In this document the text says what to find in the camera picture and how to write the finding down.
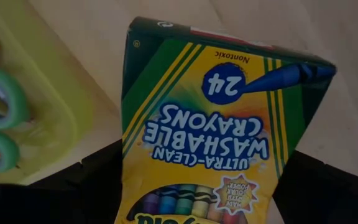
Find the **yellow stripe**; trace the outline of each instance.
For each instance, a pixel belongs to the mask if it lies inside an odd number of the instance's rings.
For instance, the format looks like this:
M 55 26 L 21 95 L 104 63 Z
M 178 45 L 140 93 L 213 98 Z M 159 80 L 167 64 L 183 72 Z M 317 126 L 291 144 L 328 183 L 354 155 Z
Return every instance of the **yellow stripe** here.
M 281 60 L 276 60 L 277 68 L 282 66 Z M 284 163 L 288 161 L 288 143 L 287 143 L 287 132 L 285 129 L 285 116 L 284 116 L 284 104 L 283 104 L 283 90 L 278 90 L 278 109 L 280 111 L 280 124 L 281 124 L 281 133 L 283 141 L 283 151 L 284 151 Z
M 272 59 L 269 58 L 268 59 L 268 70 L 271 71 L 273 70 L 273 63 L 272 63 Z M 281 152 L 280 152 L 280 140 L 278 138 L 278 127 L 277 127 L 277 113 L 276 113 L 276 103 L 275 103 L 275 98 L 274 98 L 274 92 L 271 91 L 270 92 L 270 98 L 271 103 L 272 103 L 272 112 L 273 112 L 273 127 L 274 128 L 274 133 L 275 133 L 275 139 L 276 139 L 276 152 L 277 152 L 277 162 L 278 162 L 278 169 L 279 169 L 279 173 L 283 173 L 283 167 L 282 167 L 282 163 L 281 163 Z
M 154 94 L 158 91 L 158 89 L 162 86 L 164 81 L 167 79 L 169 74 L 171 74 L 172 70 L 178 65 L 179 61 L 183 58 L 183 56 L 187 53 L 189 48 L 192 46 L 192 43 L 186 44 L 186 46 L 183 48 L 183 50 L 180 52 L 179 56 L 173 61 L 169 69 L 165 72 L 165 74 L 162 76 L 160 81 L 156 84 L 154 89 L 150 92 L 150 94 L 147 96 L 146 100 L 142 103 L 142 105 L 139 107 L 139 109 L 136 111 L 134 117 L 132 118 L 131 122 L 129 123 L 127 129 L 125 130 L 125 133 L 122 135 L 122 140 L 125 141 L 127 138 L 129 131 L 132 129 L 133 125 L 135 125 L 135 121 L 137 117 L 139 117 L 140 113 L 143 111 L 143 109 L 146 107 L 146 105 L 149 103 L 149 101 L 152 99 Z
M 142 115 L 139 122 L 136 124 L 135 130 L 133 131 L 133 134 L 129 137 L 127 143 L 131 142 L 133 138 L 136 138 L 135 133 L 137 130 L 143 126 L 144 119 L 146 116 L 150 113 L 151 109 L 155 106 L 155 104 L 158 102 L 158 100 L 165 94 L 169 86 L 173 83 L 173 81 L 176 79 L 176 77 L 181 73 L 181 71 L 184 69 L 184 67 L 189 63 L 189 61 L 193 58 L 195 53 L 200 49 L 201 44 L 198 44 L 193 51 L 189 54 L 189 57 L 186 58 L 186 60 L 180 65 L 179 69 L 173 74 L 171 79 L 169 79 L 168 83 L 163 87 L 162 91 L 158 94 L 158 96 L 155 98 L 154 102 L 147 108 L 147 111 Z M 124 148 L 122 149 L 122 153 L 125 153 L 127 150 L 129 144 L 125 144 Z

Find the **green crayon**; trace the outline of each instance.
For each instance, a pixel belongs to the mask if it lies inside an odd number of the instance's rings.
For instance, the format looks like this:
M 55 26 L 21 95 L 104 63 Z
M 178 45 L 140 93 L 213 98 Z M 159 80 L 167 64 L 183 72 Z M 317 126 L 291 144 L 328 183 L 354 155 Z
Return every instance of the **green crayon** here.
M 191 214 L 196 188 L 197 185 L 194 184 L 182 184 L 180 186 L 175 214 L 177 215 Z

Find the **crayola crayon box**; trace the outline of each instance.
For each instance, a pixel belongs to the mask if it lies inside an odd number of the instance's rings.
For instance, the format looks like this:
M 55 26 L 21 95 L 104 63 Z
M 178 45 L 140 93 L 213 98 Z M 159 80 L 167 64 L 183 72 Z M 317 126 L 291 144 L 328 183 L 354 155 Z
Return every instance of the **crayola crayon box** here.
M 124 62 L 116 223 L 265 223 L 335 73 L 314 55 L 136 18 Z

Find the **plastic tray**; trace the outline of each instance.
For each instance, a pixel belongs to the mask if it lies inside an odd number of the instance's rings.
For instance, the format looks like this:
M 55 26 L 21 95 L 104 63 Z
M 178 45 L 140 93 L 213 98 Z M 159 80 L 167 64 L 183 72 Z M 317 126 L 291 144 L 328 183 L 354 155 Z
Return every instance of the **plastic tray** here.
M 6 131 L 21 158 L 0 182 L 18 183 L 73 148 L 91 127 L 93 104 L 76 76 L 84 71 L 27 1 L 0 0 L 0 69 L 18 79 L 34 118 Z

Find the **crayon illustration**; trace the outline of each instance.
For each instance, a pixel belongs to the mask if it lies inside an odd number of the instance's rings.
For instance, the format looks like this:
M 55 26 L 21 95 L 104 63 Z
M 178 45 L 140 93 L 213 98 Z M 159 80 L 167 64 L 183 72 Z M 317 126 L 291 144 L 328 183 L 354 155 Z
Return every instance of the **crayon illustration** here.
M 161 201 L 159 215 L 174 214 L 177 204 L 179 185 L 171 185 L 161 188 Z
M 291 64 L 266 73 L 243 87 L 241 93 L 273 91 L 288 88 L 300 83 L 308 83 L 332 78 L 336 73 L 334 67 L 318 67 L 305 63 Z
M 211 204 L 209 205 L 208 214 L 206 217 L 208 220 L 211 220 L 214 222 L 220 222 L 222 220 L 222 216 L 223 216 L 223 211 L 217 210 L 215 208 L 215 205 L 217 202 L 218 202 L 218 197 L 216 195 L 212 195 Z
M 179 196 L 175 214 L 177 215 L 190 215 L 193 208 L 194 194 L 197 185 L 182 184 L 179 188 Z
M 143 200 L 143 212 L 151 215 L 158 214 L 158 204 L 160 201 L 160 191 L 155 190 L 148 193 Z
M 222 224 L 248 224 L 248 221 L 243 212 L 237 212 L 234 215 L 224 212 Z
M 191 214 L 199 217 L 206 218 L 208 213 L 209 203 L 211 202 L 212 189 L 204 186 L 197 186 L 193 208 Z

